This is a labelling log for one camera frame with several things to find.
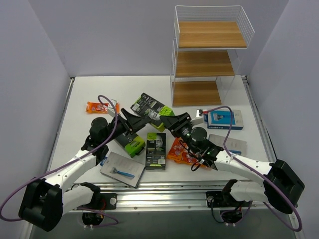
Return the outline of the tall green black razor box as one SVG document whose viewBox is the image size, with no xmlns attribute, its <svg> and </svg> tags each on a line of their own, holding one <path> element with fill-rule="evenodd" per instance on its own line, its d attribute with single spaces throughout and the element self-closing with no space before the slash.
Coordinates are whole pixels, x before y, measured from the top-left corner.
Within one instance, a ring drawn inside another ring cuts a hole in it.
<svg viewBox="0 0 319 239">
<path fill-rule="evenodd" d="M 141 117 L 150 117 L 150 124 L 159 132 L 165 130 L 163 122 L 160 120 L 160 116 L 174 116 L 173 110 L 149 96 L 146 93 L 142 93 L 139 98 L 131 105 L 130 109 Z"/>
</svg>

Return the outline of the black green razor pack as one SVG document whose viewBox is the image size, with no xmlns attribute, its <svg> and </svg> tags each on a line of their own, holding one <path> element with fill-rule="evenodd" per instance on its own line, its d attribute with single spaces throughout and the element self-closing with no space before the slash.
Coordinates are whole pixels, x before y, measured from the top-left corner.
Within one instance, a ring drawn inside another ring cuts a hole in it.
<svg viewBox="0 0 319 239">
<path fill-rule="evenodd" d="M 145 141 L 137 134 L 121 134 L 115 138 L 116 143 L 131 157 L 139 155 L 145 148 Z"/>
</svg>

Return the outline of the small black green razor box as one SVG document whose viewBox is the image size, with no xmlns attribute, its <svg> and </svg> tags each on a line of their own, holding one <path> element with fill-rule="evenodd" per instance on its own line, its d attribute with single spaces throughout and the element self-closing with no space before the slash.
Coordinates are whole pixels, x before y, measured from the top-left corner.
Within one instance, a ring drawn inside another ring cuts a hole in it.
<svg viewBox="0 0 319 239">
<path fill-rule="evenodd" d="M 166 134 L 150 132 L 146 141 L 146 170 L 166 169 Z"/>
</svg>

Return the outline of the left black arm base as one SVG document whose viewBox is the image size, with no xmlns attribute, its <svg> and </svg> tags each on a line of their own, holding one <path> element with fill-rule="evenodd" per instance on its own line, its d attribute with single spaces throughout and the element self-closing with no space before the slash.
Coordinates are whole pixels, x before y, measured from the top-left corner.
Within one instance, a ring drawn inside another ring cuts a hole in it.
<svg viewBox="0 0 319 239">
<path fill-rule="evenodd" d="M 100 200 L 100 210 L 114 210 L 117 208 L 116 193 L 102 193 Z"/>
</svg>

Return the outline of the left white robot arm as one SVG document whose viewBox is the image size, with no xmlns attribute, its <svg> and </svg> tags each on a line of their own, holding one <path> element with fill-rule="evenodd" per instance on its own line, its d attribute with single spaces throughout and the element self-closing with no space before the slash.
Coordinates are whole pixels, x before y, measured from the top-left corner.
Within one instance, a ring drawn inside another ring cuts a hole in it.
<svg viewBox="0 0 319 239">
<path fill-rule="evenodd" d="M 106 156 L 107 143 L 119 135 L 135 133 L 151 121 L 121 109 L 111 122 L 103 117 L 91 123 L 89 135 L 77 154 L 65 165 L 27 184 L 18 212 L 23 219 L 46 232 L 57 226 L 62 216 L 79 207 L 90 210 L 102 207 L 101 190 L 84 182 L 70 189 L 85 172 L 97 166 Z"/>
</svg>

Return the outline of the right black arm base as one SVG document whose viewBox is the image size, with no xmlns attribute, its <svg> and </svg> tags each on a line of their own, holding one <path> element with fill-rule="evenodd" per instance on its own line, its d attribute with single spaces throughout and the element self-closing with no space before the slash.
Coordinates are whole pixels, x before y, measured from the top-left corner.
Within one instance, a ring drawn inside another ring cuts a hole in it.
<svg viewBox="0 0 319 239">
<path fill-rule="evenodd" d="M 209 208 L 211 207 L 231 207 L 232 201 L 226 193 L 221 191 L 207 191 L 206 202 Z"/>
</svg>

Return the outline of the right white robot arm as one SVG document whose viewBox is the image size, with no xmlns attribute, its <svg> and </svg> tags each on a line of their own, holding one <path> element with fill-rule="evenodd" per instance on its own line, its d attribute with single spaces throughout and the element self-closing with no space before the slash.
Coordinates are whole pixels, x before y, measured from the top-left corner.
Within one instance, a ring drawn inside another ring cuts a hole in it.
<svg viewBox="0 0 319 239">
<path fill-rule="evenodd" d="M 232 154 L 208 140 L 207 131 L 195 127 L 188 113 L 160 116 L 160 120 L 174 137 L 182 139 L 197 164 L 250 180 L 229 181 L 221 193 L 224 204 L 231 206 L 237 201 L 260 201 L 285 214 L 294 211 L 305 185 L 287 162 L 279 159 L 265 162 Z"/>
</svg>

